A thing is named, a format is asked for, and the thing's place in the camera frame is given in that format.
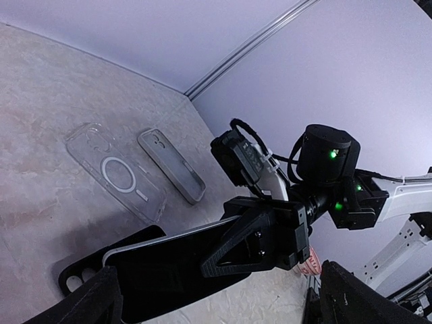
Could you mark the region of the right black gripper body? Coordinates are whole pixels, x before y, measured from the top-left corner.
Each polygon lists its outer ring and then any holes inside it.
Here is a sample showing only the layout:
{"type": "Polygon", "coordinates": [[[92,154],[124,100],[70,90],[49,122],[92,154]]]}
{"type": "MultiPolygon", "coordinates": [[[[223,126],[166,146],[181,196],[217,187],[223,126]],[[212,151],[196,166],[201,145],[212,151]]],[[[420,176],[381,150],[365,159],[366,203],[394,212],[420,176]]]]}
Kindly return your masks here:
{"type": "Polygon", "coordinates": [[[299,202],[237,196],[223,204],[223,218],[241,217],[249,209],[273,211],[273,268],[290,270],[310,256],[306,211],[299,202]]]}

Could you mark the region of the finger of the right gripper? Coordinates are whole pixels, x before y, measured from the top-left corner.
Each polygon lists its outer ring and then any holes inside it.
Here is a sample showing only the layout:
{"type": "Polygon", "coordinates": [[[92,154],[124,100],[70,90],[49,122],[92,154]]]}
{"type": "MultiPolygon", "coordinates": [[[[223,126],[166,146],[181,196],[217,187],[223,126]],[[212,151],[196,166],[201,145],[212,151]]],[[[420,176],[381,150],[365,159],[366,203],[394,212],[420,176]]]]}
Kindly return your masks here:
{"type": "Polygon", "coordinates": [[[273,269],[273,211],[249,209],[222,235],[201,261],[204,277],[273,269]]]}

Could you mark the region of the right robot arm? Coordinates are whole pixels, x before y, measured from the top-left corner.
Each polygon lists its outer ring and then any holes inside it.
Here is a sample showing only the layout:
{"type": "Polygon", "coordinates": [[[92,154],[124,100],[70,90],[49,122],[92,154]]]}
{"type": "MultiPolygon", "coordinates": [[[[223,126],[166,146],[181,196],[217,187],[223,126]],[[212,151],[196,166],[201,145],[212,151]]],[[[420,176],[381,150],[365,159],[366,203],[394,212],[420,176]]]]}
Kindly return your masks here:
{"type": "Polygon", "coordinates": [[[364,230],[407,216],[396,237],[354,275],[378,288],[410,255],[431,242],[431,175],[392,178],[358,169],[360,144],[349,133],[311,124],[296,141],[286,169],[244,121],[215,138],[211,152],[251,197],[225,203],[236,222],[200,262],[205,277],[293,269],[312,254],[313,223],[328,213],[339,229],[364,230]]]}

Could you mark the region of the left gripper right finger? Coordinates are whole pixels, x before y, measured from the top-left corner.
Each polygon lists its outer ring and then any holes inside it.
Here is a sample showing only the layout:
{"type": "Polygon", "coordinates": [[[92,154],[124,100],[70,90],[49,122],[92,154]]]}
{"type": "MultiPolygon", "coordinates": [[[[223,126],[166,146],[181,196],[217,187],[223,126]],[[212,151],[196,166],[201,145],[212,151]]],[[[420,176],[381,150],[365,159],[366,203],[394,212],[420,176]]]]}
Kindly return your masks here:
{"type": "Polygon", "coordinates": [[[320,305],[324,323],[427,323],[389,301],[334,261],[321,272],[320,305]]]}

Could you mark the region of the black phone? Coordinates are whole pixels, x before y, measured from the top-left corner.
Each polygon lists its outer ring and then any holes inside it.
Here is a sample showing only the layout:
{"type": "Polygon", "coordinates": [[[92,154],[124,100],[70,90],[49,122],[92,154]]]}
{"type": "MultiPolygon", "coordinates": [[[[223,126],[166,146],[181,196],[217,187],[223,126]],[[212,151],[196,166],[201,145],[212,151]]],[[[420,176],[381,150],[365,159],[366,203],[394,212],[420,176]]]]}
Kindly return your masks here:
{"type": "Polygon", "coordinates": [[[103,265],[115,267],[123,296],[122,323],[170,313],[246,279],[246,273],[206,278],[200,271],[201,259],[236,220],[229,217],[106,252],[103,265]]]}

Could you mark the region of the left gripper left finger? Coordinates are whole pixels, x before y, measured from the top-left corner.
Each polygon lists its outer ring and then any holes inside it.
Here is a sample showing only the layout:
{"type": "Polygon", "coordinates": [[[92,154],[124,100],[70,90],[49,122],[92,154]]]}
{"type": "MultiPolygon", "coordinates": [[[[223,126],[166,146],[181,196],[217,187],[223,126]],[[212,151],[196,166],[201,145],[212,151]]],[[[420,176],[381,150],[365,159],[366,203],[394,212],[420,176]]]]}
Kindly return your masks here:
{"type": "Polygon", "coordinates": [[[27,320],[27,324],[121,323],[122,294],[115,267],[95,276],[58,304],[27,320]]]}

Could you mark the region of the clear phone case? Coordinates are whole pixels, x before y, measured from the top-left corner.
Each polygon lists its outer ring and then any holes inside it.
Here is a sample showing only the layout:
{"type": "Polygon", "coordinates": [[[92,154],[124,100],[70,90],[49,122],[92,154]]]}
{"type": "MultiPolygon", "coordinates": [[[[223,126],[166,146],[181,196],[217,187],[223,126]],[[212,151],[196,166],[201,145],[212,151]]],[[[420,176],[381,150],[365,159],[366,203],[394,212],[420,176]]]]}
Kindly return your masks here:
{"type": "Polygon", "coordinates": [[[157,223],[166,206],[166,192],[151,175],[127,156],[117,139],[99,123],[87,123],[74,130],[65,147],[113,198],[147,223],[157,223]]]}

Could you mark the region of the black phone case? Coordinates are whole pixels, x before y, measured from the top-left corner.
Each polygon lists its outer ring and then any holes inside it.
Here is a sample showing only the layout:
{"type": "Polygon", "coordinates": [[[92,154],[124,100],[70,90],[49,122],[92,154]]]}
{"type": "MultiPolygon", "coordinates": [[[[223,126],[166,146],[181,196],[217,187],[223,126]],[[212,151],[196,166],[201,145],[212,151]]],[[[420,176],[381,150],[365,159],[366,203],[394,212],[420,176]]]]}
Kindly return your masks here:
{"type": "Polygon", "coordinates": [[[68,265],[58,277],[58,284],[61,293],[64,297],[70,295],[72,291],[67,287],[66,281],[69,277],[76,276],[81,279],[81,274],[83,270],[89,268],[94,270],[96,273],[103,267],[102,258],[106,252],[113,250],[115,248],[120,248],[122,246],[128,246],[132,244],[137,244],[141,242],[146,242],[148,240],[153,240],[157,238],[162,238],[166,236],[166,233],[157,225],[150,225],[114,244],[106,246],[99,249],[98,251],[68,265]]]}

